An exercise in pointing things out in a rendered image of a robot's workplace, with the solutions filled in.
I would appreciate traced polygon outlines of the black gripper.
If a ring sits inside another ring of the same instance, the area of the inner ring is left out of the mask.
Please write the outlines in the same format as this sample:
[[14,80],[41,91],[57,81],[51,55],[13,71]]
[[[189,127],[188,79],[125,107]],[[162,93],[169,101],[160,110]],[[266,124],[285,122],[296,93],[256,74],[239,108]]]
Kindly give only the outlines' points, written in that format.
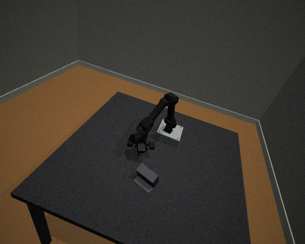
[[[141,140],[139,140],[138,142],[140,142],[140,143],[145,142],[145,145],[146,145],[146,146],[149,146],[149,149],[154,150],[154,149],[155,149],[155,143],[152,142],[152,141],[149,141],[149,143],[147,143],[146,140],[147,140],[147,139],[141,139]],[[136,142],[136,143],[137,143],[137,142]],[[130,139],[128,139],[128,144],[127,144],[127,146],[128,146],[128,147],[133,147],[133,144],[134,144],[134,145],[135,145],[135,148],[137,148],[137,147],[136,147],[136,143],[132,143],[132,142],[130,141]]]

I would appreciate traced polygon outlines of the dark grey sloped panel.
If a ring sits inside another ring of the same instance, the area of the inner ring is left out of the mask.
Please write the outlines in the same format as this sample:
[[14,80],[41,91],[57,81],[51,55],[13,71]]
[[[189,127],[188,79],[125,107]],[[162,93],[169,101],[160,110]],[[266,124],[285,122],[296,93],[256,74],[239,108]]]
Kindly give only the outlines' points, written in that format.
[[159,182],[159,176],[142,163],[136,171],[138,176],[133,180],[133,182],[149,194]]

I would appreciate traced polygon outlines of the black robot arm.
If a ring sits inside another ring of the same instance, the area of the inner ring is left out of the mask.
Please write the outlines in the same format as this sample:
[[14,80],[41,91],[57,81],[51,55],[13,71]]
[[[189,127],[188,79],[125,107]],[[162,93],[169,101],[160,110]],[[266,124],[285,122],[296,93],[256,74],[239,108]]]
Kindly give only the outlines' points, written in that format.
[[139,125],[136,128],[137,132],[129,136],[129,139],[132,143],[137,142],[136,147],[138,153],[144,153],[145,151],[148,151],[148,146],[145,145],[145,142],[140,143],[138,141],[147,138],[148,133],[150,132],[150,130],[154,125],[155,119],[159,116],[159,114],[166,106],[168,106],[168,113],[167,113],[167,117],[164,119],[164,122],[166,123],[166,127],[163,129],[163,131],[170,134],[173,131],[173,128],[176,127],[177,124],[176,124],[176,119],[174,118],[174,111],[175,111],[175,104],[178,103],[178,99],[179,98],[173,93],[165,94],[164,97],[160,99],[159,103],[150,113],[150,115],[148,117],[145,117],[139,123]]

